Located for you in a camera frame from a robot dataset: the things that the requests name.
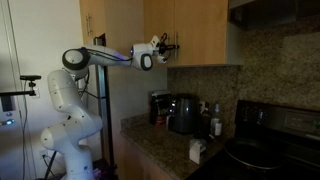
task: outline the door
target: door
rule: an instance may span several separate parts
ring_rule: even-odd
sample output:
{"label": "door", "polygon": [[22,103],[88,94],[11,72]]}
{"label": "door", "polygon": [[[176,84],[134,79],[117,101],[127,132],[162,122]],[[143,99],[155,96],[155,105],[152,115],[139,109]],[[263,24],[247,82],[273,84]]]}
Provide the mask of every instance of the door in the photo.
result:
{"label": "door", "polygon": [[[8,0],[0,0],[0,93],[22,90],[13,37]],[[0,96],[0,180],[35,177],[22,98]]]}

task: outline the kitchen counter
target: kitchen counter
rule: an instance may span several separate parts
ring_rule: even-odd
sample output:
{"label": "kitchen counter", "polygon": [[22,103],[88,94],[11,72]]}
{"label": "kitchen counter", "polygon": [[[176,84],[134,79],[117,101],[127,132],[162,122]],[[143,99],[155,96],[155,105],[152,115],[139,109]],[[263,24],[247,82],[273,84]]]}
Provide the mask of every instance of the kitchen counter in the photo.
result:
{"label": "kitchen counter", "polygon": [[223,148],[223,141],[208,143],[206,157],[198,165],[189,159],[189,141],[193,136],[168,131],[165,125],[153,126],[148,114],[121,120],[121,129],[123,137],[177,180],[186,179]]}

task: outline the kitchen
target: kitchen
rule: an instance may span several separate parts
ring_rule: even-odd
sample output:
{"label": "kitchen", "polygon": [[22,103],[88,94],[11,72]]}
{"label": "kitchen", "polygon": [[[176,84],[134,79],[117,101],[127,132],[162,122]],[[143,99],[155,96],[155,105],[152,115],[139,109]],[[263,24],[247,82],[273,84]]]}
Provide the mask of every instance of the kitchen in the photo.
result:
{"label": "kitchen", "polygon": [[[23,35],[23,32],[26,31],[31,33],[34,29],[37,29],[36,32],[39,32],[39,34],[34,34],[33,36],[30,36],[30,38],[38,37],[41,39],[40,37],[42,37],[46,39],[48,36],[58,38],[61,34],[65,34],[65,31],[69,31],[65,30],[55,34],[55,31],[52,29],[60,26],[63,27],[65,24],[71,23],[71,21],[60,21],[55,19],[53,22],[56,24],[54,24],[39,20],[39,24],[35,24],[35,28],[29,27],[28,29],[24,29],[25,27],[28,27],[28,25],[22,23],[24,21],[24,18],[22,18],[23,14],[19,14],[19,12],[25,12],[24,9],[26,7],[34,12],[38,12],[36,10],[41,8],[46,9],[48,7],[45,4],[42,4],[41,6],[38,4],[41,8],[37,8],[37,6],[35,6],[35,4],[39,3],[37,1],[34,1],[33,5],[31,5],[30,2],[19,3],[20,4],[13,3],[16,9],[13,13],[16,17],[21,18],[20,21],[15,24],[16,28],[18,28],[18,30],[16,30],[16,38],[18,38],[17,43],[20,43],[20,46],[18,45],[20,60],[23,60],[24,62],[30,61],[34,64],[41,61],[46,64],[52,63],[52,67],[48,68],[48,71],[60,68],[60,55],[65,48],[74,48],[82,44],[80,17],[79,14],[77,14],[79,9],[75,8],[78,7],[78,2],[57,2],[55,4],[56,6],[53,6],[56,8],[56,11],[52,10],[46,12],[50,12],[55,16],[56,13],[60,11],[61,6],[59,6],[59,4],[65,5],[65,11],[67,11],[68,8],[74,8],[72,9],[72,14],[70,12],[70,14],[66,13],[63,16],[70,17],[70,19],[72,19],[71,21],[75,23],[73,24],[72,33],[69,34],[70,37],[64,35],[63,37],[60,37],[61,39],[54,40],[54,43],[52,43],[47,50],[43,50],[43,52],[48,51],[48,49],[50,49],[50,51],[54,50],[54,52],[50,52],[49,55],[42,55],[42,57],[48,56],[48,59],[51,59],[50,61],[44,61],[36,55],[28,57],[31,56],[28,55],[28,49],[31,49],[32,47],[27,48],[27,42],[30,42],[30,39],[25,40],[27,37]],[[142,1],[121,1],[119,4],[112,5],[115,8],[113,8],[113,11],[109,11],[109,13],[112,14],[108,16],[108,18],[110,18],[109,21],[124,22],[126,17],[130,16],[137,19],[131,21],[131,23],[134,22],[135,24],[115,23],[116,25],[109,26],[110,32],[114,33],[114,36],[108,37],[107,33],[107,40],[109,41],[108,47],[112,47],[113,49],[117,49],[123,54],[126,54],[131,44],[149,41],[149,39],[144,39],[143,33],[141,33],[143,32]],[[126,12],[127,16],[123,17],[115,15],[123,14],[123,12]],[[47,27],[51,27],[51,29],[41,29],[44,28],[43,24],[46,24]],[[128,33],[128,30],[126,30],[127,27],[130,27],[130,33],[132,34],[126,35],[127,40],[118,42],[118,37],[122,37],[124,33]],[[223,133],[226,134],[233,133],[233,118],[236,101],[238,99],[318,110],[320,106],[318,103],[320,86],[318,85],[319,81],[317,79],[318,63],[316,59],[320,56],[319,34],[317,33],[319,30],[318,19],[307,19],[261,31],[249,31],[246,33],[245,40],[247,46],[245,46],[246,51],[243,66],[184,67],[169,68],[167,70],[155,68],[151,73],[148,72],[148,74],[137,72],[134,69],[128,70],[123,67],[111,68],[113,69],[110,72],[111,83],[113,83],[110,85],[113,98],[111,99],[111,106],[113,107],[111,113],[113,122],[115,122],[113,123],[114,148],[117,149],[115,160],[119,167],[117,173],[119,174],[120,179],[130,179],[130,173],[126,173],[130,172],[130,167],[128,167],[130,166],[130,162],[126,162],[126,156],[136,157],[135,155],[138,154],[138,156],[141,156],[141,159],[148,162],[150,166],[155,166],[152,162],[150,163],[150,160],[141,154],[139,150],[134,149],[135,147],[123,139],[119,134],[121,119],[148,112],[147,94],[152,90],[168,88],[172,93],[186,92],[196,94],[201,99],[206,99],[210,103],[219,101],[224,123]],[[57,46],[61,42],[66,44],[63,48],[58,48]],[[46,43],[46,41],[40,41],[38,44]],[[36,45],[34,46],[35,48],[32,48],[32,50],[37,52]],[[31,128],[34,142],[34,156],[38,156],[38,149],[41,147],[39,140],[37,139],[39,133],[44,127],[58,120],[50,117],[52,121],[43,122],[42,119],[44,119],[44,117],[37,117],[37,107],[39,108],[39,106],[41,107],[43,104],[48,104],[48,107],[51,106],[49,98],[44,99],[46,96],[49,97],[46,91],[46,72],[33,67],[23,67],[22,72],[29,74],[38,73],[44,77],[39,83],[41,98],[33,101],[30,100],[30,103],[36,103],[37,105],[35,106],[35,104],[33,104],[33,107],[29,109],[30,119],[34,121],[34,123],[32,123],[33,127]],[[136,103],[128,103],[128,98],[131,99],[131,102],[141,102],[141,106],[137,106]],[[47,109],[45,111],[63,118],[62,115],[56,114],[52,109]],[[157,168],[158,167],[156,166],[154,167],[154,169],[156,169],[154,170],[154,173],[162,174],[163,172]],[[45,167],[43,166],[43,162],[38,159],[36,161],[36,169],[37,177],[42,177],[45,172]],[[62,172],[62,169],[63,167],[55,167],[54,170]]]}

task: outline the cabinet door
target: cabinet door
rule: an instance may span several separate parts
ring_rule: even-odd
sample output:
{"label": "cabinet door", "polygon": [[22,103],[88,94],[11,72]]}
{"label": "cabinet door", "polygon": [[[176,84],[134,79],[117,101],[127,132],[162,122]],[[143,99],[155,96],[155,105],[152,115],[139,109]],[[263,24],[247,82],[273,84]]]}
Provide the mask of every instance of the cabinet door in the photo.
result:
{"label": "cabinet door", "polygon": [[175,0],[176,66],[225,64],[227,0]]}
{"label": "cabinet door", "polygon": [[[150,41],[154,35],[159,38],[168,34],[166,44],[174,43],[174,0],[144,0],[144,38]],[[165,64],[174,64],[174,56]]]}
{"label": "cabinet door", "polygon": [[83,43],[89,43],[94,37],[105,33],[104,0],[80,0],[80,14]]}

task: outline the oven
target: oven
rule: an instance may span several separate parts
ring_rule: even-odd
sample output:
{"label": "oven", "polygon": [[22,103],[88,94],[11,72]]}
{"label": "oven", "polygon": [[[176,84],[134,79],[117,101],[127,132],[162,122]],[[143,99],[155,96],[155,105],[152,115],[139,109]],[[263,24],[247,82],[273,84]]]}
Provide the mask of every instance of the oven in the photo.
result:
{"label": "oven", "polygon": [[320,112],[239,100],[235,135],[187,179],[320,177]]}

